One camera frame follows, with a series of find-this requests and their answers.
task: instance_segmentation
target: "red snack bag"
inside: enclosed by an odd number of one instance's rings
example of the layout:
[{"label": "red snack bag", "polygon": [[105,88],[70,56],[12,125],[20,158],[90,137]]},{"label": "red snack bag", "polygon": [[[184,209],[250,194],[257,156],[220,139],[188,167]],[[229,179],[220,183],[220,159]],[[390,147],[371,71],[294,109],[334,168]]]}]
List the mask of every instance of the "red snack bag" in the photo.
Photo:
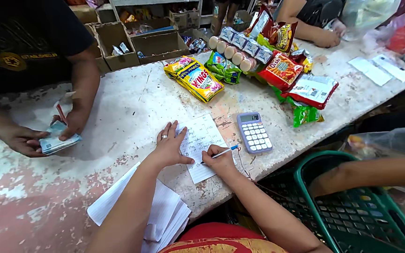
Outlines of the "red snack bag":
[{"label": "red snack bag", "polygon": [[303,74],[296,84],[290,90],[282,92],[281,96],[291,97],[295,101],[323,110],[337,86],[338,82],[332,78]]},{"label": "red snack bag", "polygon": [[296,62],[290,60],[283,53],[275,50],[273,52],[273,60],[257,74],[270,85],[280,90],[288,90],[303,70],[304,67],[302,65],[296,64]]},{"label": "red snack bag", "polygon": [[293,39],[295,37],[296,26],[298,22],[285,24],[279,22],[268,31],[268,36],[262,33],[264,37],[269,38],[270,45],[275,46],[282,52],[289,53],[292,48]]}]

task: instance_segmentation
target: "woman's right hand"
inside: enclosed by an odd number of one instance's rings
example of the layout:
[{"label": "woman's right hand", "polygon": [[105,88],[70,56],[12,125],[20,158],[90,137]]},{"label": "woman's right hand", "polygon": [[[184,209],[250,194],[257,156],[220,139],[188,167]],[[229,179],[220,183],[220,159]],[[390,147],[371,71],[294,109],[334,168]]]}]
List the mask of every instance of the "woman's right hand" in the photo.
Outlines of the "woman's right hand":
[{"label": "woman's right hand", "polygon": [[212,158],[212,155],[221,153],[228,148],[223,148],[217,145],[210,145],[207,152],[203,151],[202,161],[207,164],[215,173],[223,180],[232,175],[239,173],[233,163],[232,153],[227,152],[217,158]]}]

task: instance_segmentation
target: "blue pen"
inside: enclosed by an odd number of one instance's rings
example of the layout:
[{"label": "blue pen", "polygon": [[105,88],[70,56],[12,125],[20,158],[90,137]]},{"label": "blue pen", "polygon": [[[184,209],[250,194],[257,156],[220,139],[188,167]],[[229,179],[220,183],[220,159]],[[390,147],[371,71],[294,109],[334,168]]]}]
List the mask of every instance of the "blue pen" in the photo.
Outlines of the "blue pen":
[{"label": "blue pen", "polygon": [[223,151],[223,152],[221,152],[221,153],[219,153],[219,154],[216,154],[216,155],[212,156],[212,158],[217,158],[217,157],[221,156],[222,154],[227,153],[227,152],[229,152],[229,151],[233,151],[234,149],[236,149],[236,148],[238,148],[238,147],[239,147],[239,145],[232,146],[232,147],[230,147],[229,149],[226,149],[225,151]]}]

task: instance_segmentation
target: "purple calculator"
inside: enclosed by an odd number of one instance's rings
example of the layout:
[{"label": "purple calculator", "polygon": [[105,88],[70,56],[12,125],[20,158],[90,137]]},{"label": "purple calculator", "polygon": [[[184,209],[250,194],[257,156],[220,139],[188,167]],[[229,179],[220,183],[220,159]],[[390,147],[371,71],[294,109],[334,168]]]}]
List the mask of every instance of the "purple calculator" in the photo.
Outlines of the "purple calculator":
[{"label": "purple calculator", "polygon": [[237,124],[242,133],[248,153],[261,153],[271,151],[271,144],[265,127],[258,112],[246,112],[237,116]]}]

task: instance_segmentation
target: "banknote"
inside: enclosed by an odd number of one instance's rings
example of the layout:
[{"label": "banknote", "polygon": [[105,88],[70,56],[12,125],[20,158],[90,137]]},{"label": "banknote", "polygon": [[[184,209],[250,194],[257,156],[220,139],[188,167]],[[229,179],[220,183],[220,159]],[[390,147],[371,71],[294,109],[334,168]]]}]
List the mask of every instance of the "banknote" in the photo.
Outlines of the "banknote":
[{"label": "banknote", "polygon": [[50,133],[47,138],[40,139],[42,153],[53,154],[59,150],[72,146],[82,140],[81,136],[74,134],[66,141],[59,140],[60,134],[67,128],[67,125],[60,121],[54,122],[46,131]]}]

